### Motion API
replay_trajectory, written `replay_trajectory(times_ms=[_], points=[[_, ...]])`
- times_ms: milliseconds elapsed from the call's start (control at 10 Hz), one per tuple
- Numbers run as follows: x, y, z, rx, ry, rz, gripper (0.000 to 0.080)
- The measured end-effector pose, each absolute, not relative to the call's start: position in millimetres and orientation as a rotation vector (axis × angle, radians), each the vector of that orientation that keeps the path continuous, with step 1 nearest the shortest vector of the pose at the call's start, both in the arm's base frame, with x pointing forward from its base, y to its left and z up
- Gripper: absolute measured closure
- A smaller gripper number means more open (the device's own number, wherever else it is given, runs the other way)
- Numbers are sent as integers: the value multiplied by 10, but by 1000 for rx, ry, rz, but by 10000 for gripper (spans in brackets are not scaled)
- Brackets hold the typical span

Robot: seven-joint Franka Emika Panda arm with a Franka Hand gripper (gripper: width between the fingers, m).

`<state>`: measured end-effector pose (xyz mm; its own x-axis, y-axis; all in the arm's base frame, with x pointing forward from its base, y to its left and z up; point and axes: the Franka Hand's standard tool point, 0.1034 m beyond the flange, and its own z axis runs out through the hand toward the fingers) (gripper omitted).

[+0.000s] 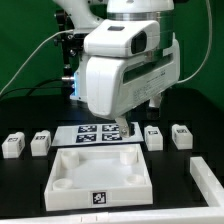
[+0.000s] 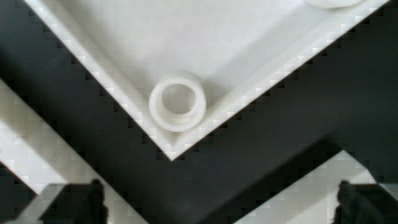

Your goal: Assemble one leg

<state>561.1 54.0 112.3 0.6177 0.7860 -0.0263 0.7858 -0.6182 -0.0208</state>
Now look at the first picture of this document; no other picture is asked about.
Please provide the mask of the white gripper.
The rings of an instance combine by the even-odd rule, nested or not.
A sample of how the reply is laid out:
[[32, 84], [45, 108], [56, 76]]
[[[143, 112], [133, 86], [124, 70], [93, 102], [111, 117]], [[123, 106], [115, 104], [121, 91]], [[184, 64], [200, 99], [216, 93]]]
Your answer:
[[180, 76], [176, 39], [157, 62], [146, 58], [145, 54], [128, 59], [91, 57], [87, 63], [88, 108], [97, 117], [116, 118], [121, 137], [129, 137], [129, 125], [120, 115], [176, 84]]

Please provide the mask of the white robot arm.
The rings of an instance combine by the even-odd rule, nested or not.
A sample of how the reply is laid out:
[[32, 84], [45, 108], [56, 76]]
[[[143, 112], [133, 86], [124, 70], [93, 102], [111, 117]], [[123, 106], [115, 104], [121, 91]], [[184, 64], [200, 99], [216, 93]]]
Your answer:
[[53, 0], [84, 36], [74, 74], [75, 100], [120, 135], [125, 114], [176, 84], [180, 49], [173, 32], [174, 0]]

